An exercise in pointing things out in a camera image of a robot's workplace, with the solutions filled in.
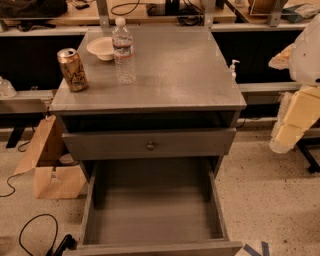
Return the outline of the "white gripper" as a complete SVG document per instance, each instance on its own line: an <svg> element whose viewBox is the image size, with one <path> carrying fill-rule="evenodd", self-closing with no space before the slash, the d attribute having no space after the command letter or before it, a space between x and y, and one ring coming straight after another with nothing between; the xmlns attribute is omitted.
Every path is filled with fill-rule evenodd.
<svg viewBox="0 0 320 256"><path fill-rule="evenodd" d="M271 58L268 66L289 68L290 77L303 85L281 98L269 147L275 153L293 149L304 133L320 118L320 14L306 26L295 42Z"/></svg>

